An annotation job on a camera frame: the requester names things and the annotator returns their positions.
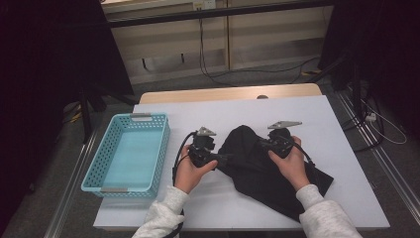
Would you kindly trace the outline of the white wall socket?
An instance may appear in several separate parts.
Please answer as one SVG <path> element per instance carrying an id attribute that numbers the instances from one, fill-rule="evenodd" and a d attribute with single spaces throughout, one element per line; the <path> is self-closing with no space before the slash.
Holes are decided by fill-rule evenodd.
<path id="1" fill-rule="evenodd" d="M 196 0 L 192 3 L 194 10 L 211 10 L 216 8 L 216 0 Z"/>

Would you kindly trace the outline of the aluminium floor rail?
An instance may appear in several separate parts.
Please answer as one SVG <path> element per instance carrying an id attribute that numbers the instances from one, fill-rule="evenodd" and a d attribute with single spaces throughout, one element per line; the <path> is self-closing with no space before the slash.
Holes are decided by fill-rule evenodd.
<path id="1" fill-rule="evenodd" d="M 351 101 L 350 97 L 341 92 L 337 92 L 336 95 L 343 104 L 346 112 L 353 118 L 356 115 L 356 112 L 353 109 L 353 102 Z M 353 118 L 352 121 L 355 123 L 359 134 L 367 143 L 368 150 L 372 152 L 382 170 L 385 172 L 391 184 L 394 186 L 407 209 L 413 216 L 414 220 L 420 226 L 420 197 L 407 183 L 405 178 L 393 163 L 391 157 L 379 143 L 379 139 L 373 133 L 373 129 L 361 119 Z"/>
<path id="2" fill-rule="evenodd" d="M 79 181 L 81 179 L 82 170 L 85 167 L 85 164 L 92 151 L 93 145 L 96 140 L 96 136 L 97 136 L 96 132 L 92 133 L 83 143 L 83 146 L 76 160 L 75 166 L 69 178 L 69 181 L 55 209 L 55 212 L 52 216 L 52 220 L 44 235 L 44 238 L 59 238 L 60 237 L 65 220 L 67 218 L 67 214 L 72 206 L 72 203 L 75 197 L 75 192 L 77 191 L 77 188 L 79 187 Z"/>

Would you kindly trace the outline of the light blue plastic basket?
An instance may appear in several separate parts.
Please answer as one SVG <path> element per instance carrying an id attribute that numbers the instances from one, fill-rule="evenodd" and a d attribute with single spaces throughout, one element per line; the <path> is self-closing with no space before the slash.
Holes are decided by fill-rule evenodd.
<path id="1" fill-rule="evenodd" d="M 113 116 L 81 189 L 99 197 L 156 197 L 169 134 L 164 113 Z"/>

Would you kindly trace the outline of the black curtain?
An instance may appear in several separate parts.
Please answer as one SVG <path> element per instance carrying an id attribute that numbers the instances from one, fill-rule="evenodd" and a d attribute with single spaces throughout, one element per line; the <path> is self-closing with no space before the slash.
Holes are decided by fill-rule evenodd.
<path id="1" fill-rule="evenodd" d="M 321 69 L 340 57 L 333 73 L 342 89 L 353 66 L 361 79 L 420 139 L 420 0 L 338 0 L 324 40 Z"/>
<path id="2" fill-rule="evenodd" d="M 102 0 L 0 0 L 0 235 L 38 178 L 62 110 L 132 93 Z"/>

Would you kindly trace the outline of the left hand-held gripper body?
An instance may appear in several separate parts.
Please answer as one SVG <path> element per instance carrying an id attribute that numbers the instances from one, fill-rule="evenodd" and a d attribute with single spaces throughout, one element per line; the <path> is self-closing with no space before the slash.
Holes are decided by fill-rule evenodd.
<path id="1" fill-rule="evenodd" d="M 204 126 L 193 134 L 193 142 L 189 146 L 188 156 L 196 168 L 202 168 L 208 163 L 218 160 L 218 156 L 212 154 L 215 148 L 214 136 L 216 133 Z"/>

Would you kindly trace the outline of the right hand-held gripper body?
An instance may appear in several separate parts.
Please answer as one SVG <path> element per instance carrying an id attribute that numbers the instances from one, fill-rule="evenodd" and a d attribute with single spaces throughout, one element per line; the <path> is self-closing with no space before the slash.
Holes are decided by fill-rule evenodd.
<path id="1" fill-rule="evenodd" d="M 293 147 L 300 150 L 300 147 L 294 142 L 288 128 L 301 125 L 301 122 L 278 121 L 268 126 L 268 148 L 281 158 L 286 158 Z"/>

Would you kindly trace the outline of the person's right hand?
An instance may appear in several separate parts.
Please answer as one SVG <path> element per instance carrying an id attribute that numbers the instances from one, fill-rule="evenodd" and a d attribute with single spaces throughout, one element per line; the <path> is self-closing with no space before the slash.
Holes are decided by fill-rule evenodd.
<path id="1" fill-rule="evenodd" d="M 284 159 L 273 151 L 268 151 L 267 153 L 277 165 L 280 173 L 291 183 L 296 191 L 310 183 L 305 172 L 304 155 L 298 148 L 293 147 Z"/>

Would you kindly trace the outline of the person's left hand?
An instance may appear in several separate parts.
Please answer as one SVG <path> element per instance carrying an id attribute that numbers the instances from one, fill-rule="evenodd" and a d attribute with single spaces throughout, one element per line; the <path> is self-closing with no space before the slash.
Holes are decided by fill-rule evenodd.
<path id="1" fill-rule="evenodd" d="M 201 179 L 209 172 L 213 171 L 217 161 L 211 161 L 201 168 L 196 168 L 188 156 L 189 146 L 186 145 L 181 151 L 181 161 L 178 163 L 174 186 L 189 194 L 200 183 Z"/>

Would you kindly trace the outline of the white table mat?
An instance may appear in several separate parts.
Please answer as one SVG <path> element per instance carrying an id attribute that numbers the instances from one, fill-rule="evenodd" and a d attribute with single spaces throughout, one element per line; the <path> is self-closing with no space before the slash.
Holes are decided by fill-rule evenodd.
<path id="1" fill-rule="evenodd" d="M 139 104 L 138 112 L 163 112 L 168 117 L 169 141 L 160 195 L 171 182 L 173 161 L 185 136 L 205 126 L 223 144 L 240 125 L 264 137 L 268 126 L 291 121 L 290 131 L 302 141 L 316 167 L 333 177 L 326 198 L 341 204 L 360 230 L 386 228 L 389 222 L 374 195 L 326 96 L 278 99 L 222 100 L 186 103 Z M 220 171 L 208 173 L 191 192 L 184 207 L 186 231 L 283 231 L 300 224 L 249 198 L 234 188 Z"/>

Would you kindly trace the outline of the black shorts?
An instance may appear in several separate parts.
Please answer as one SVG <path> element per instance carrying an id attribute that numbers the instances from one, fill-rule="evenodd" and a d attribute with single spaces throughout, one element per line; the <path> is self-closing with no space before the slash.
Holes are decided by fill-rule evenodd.
<path id="1" fill-rule="evenodd" d="M 234 157 L 220 171 L 233 180 L 238 192 L 298 221 L 304 208 L 295 196 L 296 191 L 259 139 L 263 138 L 246 125 L 231 131 L 218 153 Z"/>

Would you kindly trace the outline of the black horizontal bar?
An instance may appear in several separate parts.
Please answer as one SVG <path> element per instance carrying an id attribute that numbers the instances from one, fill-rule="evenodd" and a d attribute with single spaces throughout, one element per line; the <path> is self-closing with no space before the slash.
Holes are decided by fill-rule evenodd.
<path id="1" fill-rule="evenodd" d="M 281 3 L 270 3 L 250 6 L 228 7 L 212 10 L 189 11 L 181 13 L 170 13 L 157 16 L 132 17 L 116 20 L 108 20 L 110 28 L 122 28 L 158 23 L 178 22 L 187 20 L 198 20 L 216 17 L 238 16 L 274 11 L 300 10 L 315 7 L 334 6 L 341 0 L 292 0 Z"/>

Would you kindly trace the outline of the black stand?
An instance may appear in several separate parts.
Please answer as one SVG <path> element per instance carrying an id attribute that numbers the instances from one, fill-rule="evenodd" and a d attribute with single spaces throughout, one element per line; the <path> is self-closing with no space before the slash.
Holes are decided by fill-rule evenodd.
<path id="1" fill-rule="evenodd" d="M 83 143 L 86 144 L 90 136 L 92 135 L 93 129 L 90 120 L 89 107 L 95 112 L 103 112 L 107 108 L 107 104 L 102 98 L 103 95 L 111 96 L 118 101 L 134 106 L 137 102 L 123 94 L 119 94 L 112 90 L 109 90 L 99 84 L 88 83 L 83 84 L 79 90 L 79 103 L 81 109 L 81 116 L 84 129 Z"/>
<path id="2" fill-rule="evenodd" d="M 363 119 L 364 112 L 361 102 L 361 79 L 360 79 L 360 68 L 353 61 L 353 58 L 349 54 L 340 55 L 335 61 L 330 65 L 322 69 L 318 74 L 311 77 L 308 80 L 308 83 L 316 83 L 327 75 L 333 75 L 338 72 L 348 71 L 347 77 L 349 78 L 349 84 L 352 88 L 353 94 L 353 107 L 356 113 L 356 117 Z"/>

